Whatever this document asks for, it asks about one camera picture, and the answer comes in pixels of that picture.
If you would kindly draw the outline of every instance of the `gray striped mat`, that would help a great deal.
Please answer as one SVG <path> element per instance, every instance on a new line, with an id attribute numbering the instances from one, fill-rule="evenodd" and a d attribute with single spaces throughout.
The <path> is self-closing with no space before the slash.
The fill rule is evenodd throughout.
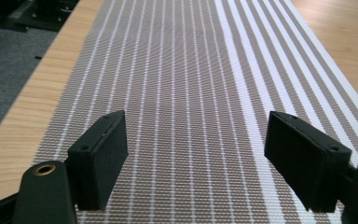
<path id="1" fill-rule="evenodd" d="M 290 1 L 105 0 L 35 162 L 64 160 L 125 109 L 130 156 L 104 212 L 80 223 L 315 223 L 264 158 L 270 110 L 358 164 L 358 95 Z"/>

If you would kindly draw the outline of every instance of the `placemat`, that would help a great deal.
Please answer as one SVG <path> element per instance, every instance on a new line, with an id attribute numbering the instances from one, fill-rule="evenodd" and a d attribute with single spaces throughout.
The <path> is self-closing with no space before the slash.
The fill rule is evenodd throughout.
<path id="1" fill-rule="evenodd" d="M 105 0 L 35 162 L 124 109 L 130 156 L 80 223 L 336 223 L 264 157 L 270 110 L 353 149 L 358 95 L 290 1 Z"/>

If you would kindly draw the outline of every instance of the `gray carpet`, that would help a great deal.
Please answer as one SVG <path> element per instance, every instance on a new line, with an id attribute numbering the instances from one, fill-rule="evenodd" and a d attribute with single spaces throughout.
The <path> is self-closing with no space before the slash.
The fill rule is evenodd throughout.
<path id="1" fill-rule="evenodd" d="M 57 33 L 0 29 L 0 122 L 33 73 Z"/>

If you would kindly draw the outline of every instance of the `wooden table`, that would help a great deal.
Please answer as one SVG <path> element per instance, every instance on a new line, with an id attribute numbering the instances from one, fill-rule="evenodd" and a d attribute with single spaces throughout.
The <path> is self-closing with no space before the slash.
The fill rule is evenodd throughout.
<path id="1" fill-rule="evenodd" d="M 102 1 L 78 3 L 1 123 L 0 199 L 19 189 L 31 166 Z M 293 3 L 358 92 L 358 0 Z"/>

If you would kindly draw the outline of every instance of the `table runner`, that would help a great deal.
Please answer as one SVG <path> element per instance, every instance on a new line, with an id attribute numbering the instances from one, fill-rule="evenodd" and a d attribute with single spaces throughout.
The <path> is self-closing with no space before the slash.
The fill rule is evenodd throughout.
<path id="1" fill-rule="evenodd" d="M 130 156 L 80 223 L 315 223 L 264 157 L 270 110 L 353 149 L 358 95 L 290 1 L 105 0 L 34 162 L 126 110 Z"/>

